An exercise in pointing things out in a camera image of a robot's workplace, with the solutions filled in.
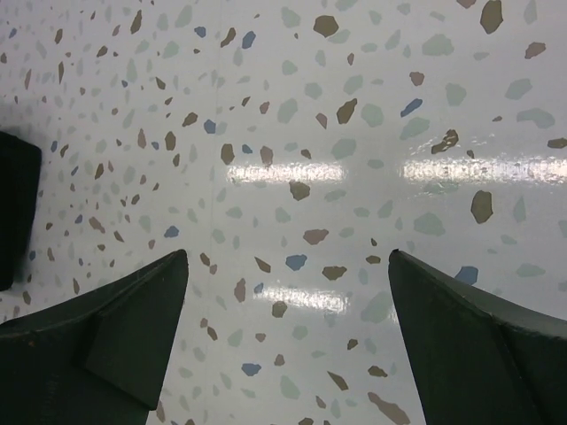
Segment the brown speckle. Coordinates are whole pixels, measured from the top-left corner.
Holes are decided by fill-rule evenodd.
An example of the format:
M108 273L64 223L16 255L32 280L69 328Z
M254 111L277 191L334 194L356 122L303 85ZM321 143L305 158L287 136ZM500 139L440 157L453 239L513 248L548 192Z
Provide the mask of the brown speckle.
M311 188L303 182L296 182L292 180L290 182L290 192L293 195L293 199L300 201L309 196Z
M262 164L271 166L274 160L274 152L268 146L262 146L260 149L260 158L262 159Z
M98 164L97 171L95 172L95 180L98 180L104 172L105 166L103 164Z
M431 154L435 155L436 153L444 152L455 146L457 142L459 142L459 135L457 132L453 129L447 130L443 140L431 147Z
M482 8L482 14L480 15L480 25L482 25L482 28L485 29L487 34L492 34L503 21L502 1L488 0L485 7Z
M228 46L236 36L237 36L237 31L232 27L231 29L229 29L227 36L224 37L224 40L221 41L221 47Z
M234 288L234 297L239 303L244 303L246 300L246 280L240 279L237 286Z
M282 354L278 354L276 356L276 359L274 360L274 365L275 366L283 366L284 364L285 364L284 356Z
M380 412L385 414L396 425L409 425L408 415L398 405L383 401L377 394L369 392L369 400L375 404Z
M327 404L322 401L322 398L320 398L319 396L315 396L315 402L317 403L317 405L321 408L321 409L326 409L327 408Z
M487 222L493 215L493 194L479 190L472 198L470 212L478 224Z
M425 75L418 72L409 73L409 79L414 84L414 86L421 86L423 84L423 80L425 80Z
M269 108L269 102L264 102L263 104L260 105L260 113L263 115L268 111Z
M268 264L266 261L259 259L258 257L254 257L256 259L256 264L260 268L260 270L264 273L270 273L272 271L272 266Z
M55 33L55 43L59 44L62 38L63 38L63 28L60 28L57 30L57 33Z
M322 270L322 275L325 276L330 281L336 281L339 277L342 277L346 272L346 267L339 266L326 266Z
M140 30L142 26L142 11L138 11L134 20L132 21L132 25L130 26L130 33L135 34Z
M156 84L158 85L158 89L163 90L166 88L166 83L156 77Z
M354 107L358 104L357 99L349 100L345 102L337 111L337 120L339 124L346 124L354 113Z
M106 233L105 228L103 227L102 224L100 224L100 221L98 221L98 219L96 217L91 217L89 219L89 224L95 230L99 230L100 233L102 233L102 234Z
M366 258L366 262L369 264L380 264L380 261L382 261L382 259L377 255L368 255Z
M548 141L548 148L551 149L563 149L565 146L567 146L567 139L564 137Z
M348 344L346 345L346 349L347 350L352 350L356 345L358 345L358 340L357 339L349 339L348 340Z
M182 127L188 127L191 124L195 124L197 122L198 115L195 112L189 112L189 114L183 120Z
M341 375L333 374L332 372L327 371L330 376L330 379L342 390L348 390L348 385L346 384L345 379Z
M211 337L213 341L219 339L219 337L216 335L216 330L214 330L210 326L206 329L206 333Z
M313 30L323 37L331 37L338 31L338 23L334 16L321 15L315 19Z
M388 376L388 374L378 366L371 366L369 368L369 375L377 376L378 378L385 378Z
M203 263L205 266L207 267L211 266L211 260L206 256L204 252L201 252L199 258L201 259L201 263Z
M221 159L226 165L230 164L234 160L234 150L231 143L223 144L221 148Z
M140 131L138 132L138 146L142 149L145 148L147 142L145 140L145 133L144 133L144 129L140 128Z
M26 73L26 79L24 80L24 87L27 89L29 87L29 81L32 78L32 70L28 69Z
M175 149L175 142L177 141L177 137L175 137L173 131L168 131L166 134L166 149L168 151L172 151Z
M272 305L272 316L281 319L287 311L287 304L284 301L276 301Z
M319 121L321 127L327 129L327 116L324 113L319 112L315 118Z
M546 51L546 44L544 42L533 42L531 43L528 48L525 50L525 58L531 59L535 58L539 54Z
M107 48L106 46L101 47L101 48L98 50L97 58L100 58L100 57L104 56L106 53L108 53L108 48Z

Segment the blue speckle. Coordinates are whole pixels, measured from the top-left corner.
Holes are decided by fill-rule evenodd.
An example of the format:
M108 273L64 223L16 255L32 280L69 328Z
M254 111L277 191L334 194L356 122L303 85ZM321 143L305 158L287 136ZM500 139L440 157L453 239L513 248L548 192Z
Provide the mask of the blue speckle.
M462 266L454 278L468 285L474 285L477 282L478 269L473 266Z
M203 125L203 127L205 128L205 131L209 135L213 135L216 132L216 123L214 121L211 121L211 120L205 121L205 124Z
M201 38L205 38L206 35L206 28L205 27L196 27L195 28L195 33L201 37Z
M248 376L254 376L260 372L262 366L256 365L254 363L244 363L242 365L242 371L247 374Z
M422 99L414 99L412 100L408 106L406 106L406 108L400 112L400 116L401 118L404 118L405 116L409 115L411 112L415 111L417 108L419 108L423 103Z
M246 35L242 38L242 48L250 49L255 39L256 39L256 34L253 31L248 31Z
M179 229L175 226L169 226L169 229L166 230L164 237L177 237L179 235Z
M297 272L305 265L306 261L307 255L290 255L287 259L285 259L285 265L294 272Z

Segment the terrazzo floor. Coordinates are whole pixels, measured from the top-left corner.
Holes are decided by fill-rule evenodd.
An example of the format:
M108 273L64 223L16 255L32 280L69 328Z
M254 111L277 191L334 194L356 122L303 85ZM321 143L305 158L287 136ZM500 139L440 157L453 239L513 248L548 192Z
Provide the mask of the terrazzo floor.
M0 314L187 250L149 424L424 424L394 248L567 318L564 1L0 10L0 125L44 159Z

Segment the speckled floor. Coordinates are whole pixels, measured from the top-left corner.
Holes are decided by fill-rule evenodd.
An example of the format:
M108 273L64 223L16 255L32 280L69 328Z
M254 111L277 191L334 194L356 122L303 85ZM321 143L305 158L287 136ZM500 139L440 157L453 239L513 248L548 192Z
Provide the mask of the speckled floor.
M0 124L44 155L0 313L186 249L150 424L424 424L394 248L567 318L563 0L0 10Z

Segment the black object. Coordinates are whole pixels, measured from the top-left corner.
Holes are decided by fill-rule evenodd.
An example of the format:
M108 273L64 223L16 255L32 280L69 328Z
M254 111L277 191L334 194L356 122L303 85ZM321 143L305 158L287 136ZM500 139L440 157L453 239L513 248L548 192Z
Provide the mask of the black object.
M565 425L567 321L401 251L390 286L428 425Z
M14 272L26 254L41 165L39 148L0 132L0 290L12 286Z
M65 303L0 325L0 423L144 425L187 286L176 251Z

